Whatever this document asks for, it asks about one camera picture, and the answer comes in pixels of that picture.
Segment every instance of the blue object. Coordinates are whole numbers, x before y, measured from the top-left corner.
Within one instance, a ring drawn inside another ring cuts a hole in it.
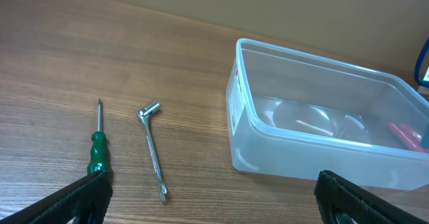
[[[429,87],[429,81],[420,79],[420,68],[423,63],[424,56],[426,55],[427,51],[429,50],[429,38],[426,40],[426,43],[424,43],[424,46],[422,48],[422,51],[418,55],[416,67],[414,69],[414,80],[416,80],[417,84],[423,87]]]

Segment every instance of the container rim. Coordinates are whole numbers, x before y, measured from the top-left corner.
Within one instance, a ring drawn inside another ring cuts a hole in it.
[[[237,69],[239,71],[238,75],[239,75],[240,81],[243,82],[244,83],[243,85],[245,86],[245,91],[243,91],[243,94],[245,97],[245,108],[248,112],[248,120],[251,122],[251,124],[253,124],[256,128],[258,128],[259,131],[273,137],[280,137],[283,139],[299,139],[313,144],[324,145],[326,147],[346,148],[351,151],[360,150],[360,151],[372,152],[372,153],[378,153],[378,154],[394,155],[400,158],[411,158],[415,160],[429,160],[429,154],[427,153],[413,152],[409,150],[401,150],[401,149],[378,146],[373,144],[365,144],[365,143],[354,142],[354,141],[345,140],[345,139],[325,137],[325,136],[316,135],[312,133],[303,133],[303,132],[289,130],[289,129],[280,129],[280,128],[267,125],[266,123],[261,121],[256,114],[255,105],[253,104],[253,100],[251,97],[250,86],[247,80],[247,74],[246,74],[245,65],[243,61],[243,52],[241,47],[242,44],[252,44],[254,46],[269,48],[271,50],[276,50],[280,52],[287,52],[290,54],[295,54],[298,56],[303,56],[314,60],[321,60],[329,64],[334,64],[334,65],[343,66],[347,68],[353,68],[356,70],[360,70],[362,72],[370,72],[372,74],[384,76],[401,84],[407,91],[409,91],[412,94],[413,97],[419,100],[419,102],[424,104],[427,108],[429,108],[429,103],[420,94],[418,94],[416,90],[414,90],[408,83],[406,83],[404,80],[402,80],[401,78],[393,74],[365,68],[362,66],[355,66],[353,64],[349,64],[338,60],[333,60],[330,58],[325,58],[322,56],[317,56],[317,55],[313,55],[313,54],[309,54],[309,53],[305,53],[297,50],[292,50],[289,48],[276,46],[273,44],[258,42],[256,40],[250,40],[247,38],[241,38],[237,41],[237,45],[236,45]]]

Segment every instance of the wrench socket head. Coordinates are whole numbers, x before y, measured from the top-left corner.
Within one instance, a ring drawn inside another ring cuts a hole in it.
[[[158,110],[160,110],[160,103],[157,101],[152,101],[149,104],[147,104],[144,108],[140,109],[137,112],[137,115],[139,117],[151,117],[154,113],[156,113]]]

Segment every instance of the screwdriver shaft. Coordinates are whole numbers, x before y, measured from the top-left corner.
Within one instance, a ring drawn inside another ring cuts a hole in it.
[[[97,122],[97,131],[101,131],[101,99],[99,99],[99,118]]]

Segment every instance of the l-shaped socket wrench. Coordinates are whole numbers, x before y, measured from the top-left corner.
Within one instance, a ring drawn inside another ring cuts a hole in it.
[[[156,173],[156,177],[158,179],[158,196],[161,201],[165,203],[167,201],[167,186],[162,180],[160,165],[158,164],[158,158],[156,157],[156,151],[154,146],[154,141],[152,140],[152,136],[150,134],[149,129],[149,118],[160,109],[161,105],[157,101],[152,101],[147,104],[144,108],[140,109],[137,112],[137,118],[141,121],[141,123],[146,128],[146,138],[147,144],[149,145],[150,156],[152,158],[152,163],[154,164],[154,169]]]

